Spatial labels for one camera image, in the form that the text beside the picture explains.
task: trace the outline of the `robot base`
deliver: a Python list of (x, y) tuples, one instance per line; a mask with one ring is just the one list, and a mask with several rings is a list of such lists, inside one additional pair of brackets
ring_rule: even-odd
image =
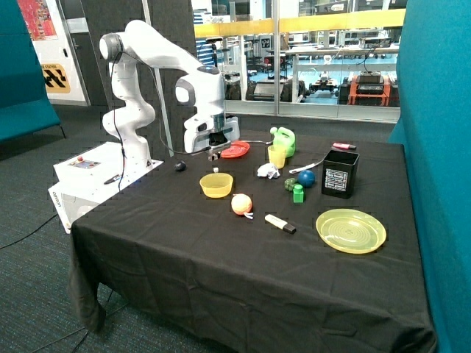
[(49, 188), (49, 195), (65, 232), (70, 234), (74, 221), (162, 163), (153, 160), (147, 167), (125, 170), (119, 184), (123, 172), (121, 145), (106, 142), (54, 165), (59, 182)]

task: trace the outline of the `red plate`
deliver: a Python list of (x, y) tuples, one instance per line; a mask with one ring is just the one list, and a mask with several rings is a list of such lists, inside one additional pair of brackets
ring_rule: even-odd
[(250, 149), (250, 145), (244, 141), (234, 141), (228, 149), (221, 152), (223, 158), (237, 158), (246, 154)]

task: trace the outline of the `grey carpet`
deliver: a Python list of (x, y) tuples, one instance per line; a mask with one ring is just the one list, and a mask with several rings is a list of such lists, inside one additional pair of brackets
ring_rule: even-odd
[[(36, 132), (0, 144), (0, 247), (28, 235), (54, 215), (47, 189), (57, 182), (52, 166), (107, 140), (99, 107), (55, 107), (68, 138), (60, 129)], [(287, 126), (303, 135), (339, 140), (385, 141), (393, 126), (385, 124), (241, 117), (242, 136), (250, 138), (271, 126)], [(56, 217), (34, 235), (0, 250), (0, 352), (33, 352), (80, 329), (66, 294), (69, 237)], [(110, 289), (101, 286), (105, 303)], [(114, 293), (109, 313), (126, 304)], [(39, 352), (72, 352), (81, 330)], [(109, 317), (100, 334), (90, 334), (79, 352), (232, 352), (200, 340), (164, 318), (124, 307)]]

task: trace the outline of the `blue ball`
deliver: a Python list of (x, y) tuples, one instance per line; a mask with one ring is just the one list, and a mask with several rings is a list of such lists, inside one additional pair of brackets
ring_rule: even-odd
[(316, 176), (312, 171), (302, 171), (297, 177), (297, 181), (304, 187), (310, 188), (316, 181)]

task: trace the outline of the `marker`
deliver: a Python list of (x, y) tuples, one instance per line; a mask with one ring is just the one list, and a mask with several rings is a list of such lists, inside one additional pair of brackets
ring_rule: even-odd
[(275, 227), (280, 228), (289, 234), (294, 234), (296, 232), (296, 228), (294, 226), (290, 225), (290, 223), (284, 221), (283, 219), (275, 217), (274, 215), (266, 215), (265, 221), (273, 224)]
[(116, 174), (113, 178), (108, 179), (108, 180), (107, 180), (106, 182), (104, 182), (103, 184), (105, 184), (105, 185), (111, 184), (112, 182), (115, 182), (116, 180), (119, 180), (120, 178), (121, 178), (121, 175)]
[(356, 149), (356, 146), (354, 145), (349, 145), (348, 143), (339, 143), (335, 142), (332, 147), (335, 147), (336, 149)]

